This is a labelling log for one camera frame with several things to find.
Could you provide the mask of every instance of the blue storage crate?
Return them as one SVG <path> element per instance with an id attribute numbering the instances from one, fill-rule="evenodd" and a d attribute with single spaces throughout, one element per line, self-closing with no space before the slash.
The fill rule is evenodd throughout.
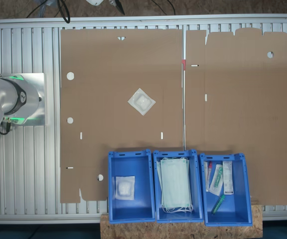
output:
<path id="1" fill-rule="evenodd" d="M 109 222 L 155 222 L 151 151 L 109 152 Z M 115 198 L 116 177 L 135 177 L 135 199 Z"/>
<path id="2" fill-rule="evenodd" d="M 181 158 L 186 157 L 189 160 L 189 183 L 190 193 L 193 205 L 193 211 L 165 213 L 161 205 L 161 187 L 158 178 L 157 162 L 163 158 Z M 203 222 L 202 201 L 201 201 L 201 187 L 199 178 L 199 165 L 196 150 L 179 151 L 179 152 L 153 152 L 154 163 L 154 193 L 156 204 L 156 215 L 158 223 L 199 223 Z"/>
<path id="3" fill-rule="evenodd" d="M 252 226 L 252 211 L 251 199 L 248 183 L 247 165 L 245 156 L 242 153 L 234 155 L 205 155 L 198 156 L 200 162 L 200 170 L 202 174 L 202 196 L 204 208 L 204 222 L 208 227 L 221 226 Z M 219 196 L 210 192 L 206 192 L 205 188 L 205 171 L 204 162 L 212 162 L 212 170 L 210 174 L 211 184 L 217 164 L 222 164 L 223 161 L 232 161 L 232 177 L 233 177 L 233 195 L 225 195 L 225 200 L 221 204 L 216 214 L 211 214 L 211 211 Z M 221 194 L 223 195 L 224 186 L 222 186 Z"/>

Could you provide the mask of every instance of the floor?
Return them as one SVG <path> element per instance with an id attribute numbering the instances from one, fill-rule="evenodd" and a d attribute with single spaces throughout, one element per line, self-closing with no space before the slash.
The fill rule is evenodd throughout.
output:
<path id="1" fill-rule="evenodd" d="M 43 0 L 0 0 L 0 19 L 25 18 Z M 173 9 L 167 0 L 154 0 L 167 15 Z M 120 0 L 126 16 L 164 15 L 152 0 Z M 287 13 L 287 0 L 170 0 L 176 15 L 225 13 Z M 71 17 L 121 16 L 115 7 L 104 0 L 93 6 L 86 0 L 66 0 Z M 46 8 L 44 17 L 54 17 L 57 6 Z M 30 17 L 37 17 L 36 10 Z"/>
<path id="2" fill-rule="evenodd" d="M 0 239 L 100 239 L 99 224 L 0 225 Z M 287 221 L 263 222 L 263 239 L 287 239 Z"/>

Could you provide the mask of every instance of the sterile gauze package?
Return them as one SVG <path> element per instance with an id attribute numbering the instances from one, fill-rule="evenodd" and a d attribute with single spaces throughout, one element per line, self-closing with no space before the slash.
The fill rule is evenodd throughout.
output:
<path id="1" fill-rule="evenodd" d="M 116 199 L 135 199 L 135 177 L 116 177 Z"/>
<path id="2" fill-rule="evenodd" d="M 128 103 L 144 116 L 155 104 L 155 101 L 139 88 L 128 100 Z"/>

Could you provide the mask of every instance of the flat cardboard box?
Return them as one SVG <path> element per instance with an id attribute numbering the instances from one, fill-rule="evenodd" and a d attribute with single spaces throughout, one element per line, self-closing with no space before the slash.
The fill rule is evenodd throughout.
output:
<path id="1" fill-rule="evenodd" d="M 187 148 L 244 153 L 251 196 L 287 205 L 287 34 L 241 28 L 210 33 L 206 44 L 205 36 L 186 32 Z"/>
<path id="2" fill-rule="evenodd" d="M 109 151 L 182 150 L 181 59 L 177 29 L 61 31 L 61 203 L 107 199 Z M 138 88 L 156 101 L 144 116 Z"/>
<path id="3" fill-rule="evenodd" d="M 244 153 L 251 196 L 287 205 L 287 34 L 205 36 L 186 32 L 187 149 Z M 181 41 L 181 30 L 61 31 L 62 203 L 80 202 L 79 190 L 107 198 L 110 150 L 182 150 Z M 138 88 L 156 101 L 145 116 L 127 102 Z"/>

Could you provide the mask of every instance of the cardboard flap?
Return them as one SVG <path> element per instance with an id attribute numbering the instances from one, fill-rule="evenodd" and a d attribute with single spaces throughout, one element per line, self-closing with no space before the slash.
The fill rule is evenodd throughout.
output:
<path id="1" fill-rule="evenodd" d="M 61 182 L 76 177 L 62 203 L 78 203 L 79 189 L 107 199 L 109 151 L 182 149 L 181 58 L 177 29 L 61 31 Z M 138 88 L 156 101 L 144 116 L 128 103 Z"/>
<path id="2" fill-rule="evenodd" d="M 203 97 L 186 87 L 187 148 L 200 146 L 201 139 L 188 133 L 203 133 L 195 122 L 204 122 L 198 151 L 244 153 L 251 196 L 265 205 L 287 204 L 287 34 L 215 32 L 205 50 L 191 50 L 190 41 L 202 37 L 204 32 L 187 32 L 187 62 L 195 57 L 191 52 L 204 52 L 205 59 L 205 68 L 186 68 L 186 86 L 204 80 L 204 94 L 198 89 Z"/>

